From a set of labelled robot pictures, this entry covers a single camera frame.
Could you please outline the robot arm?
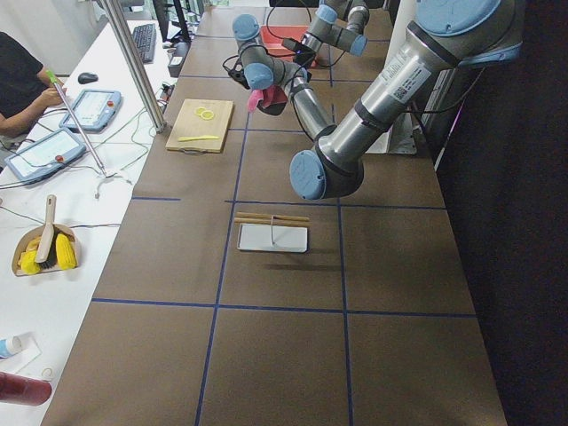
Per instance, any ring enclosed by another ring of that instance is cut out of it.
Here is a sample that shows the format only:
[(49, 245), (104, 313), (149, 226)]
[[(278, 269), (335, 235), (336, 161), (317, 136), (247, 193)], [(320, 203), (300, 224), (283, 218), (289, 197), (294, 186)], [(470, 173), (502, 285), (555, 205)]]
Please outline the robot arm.
[(294, 62), (309, 67), (323, 44), (360, 57), (367, 46), (364, 30), (369, 17), (365, 1), (320, 1), (312, 22), (290, 46)]
[(363, 154), (432, 76), (516, 58), (524, 19), (523, 1), (416, 2), (406, 40), (339, 124), (333, 123), (308, 84), (306, 65), (268, 53), (254, 16), (237, 16), (233, 35), (249, 88), (282, 92), (313, 140), (312, 149), (292, 159), (289, 177), (301, 198), (320, 200), (343, 197), (360, 187)]

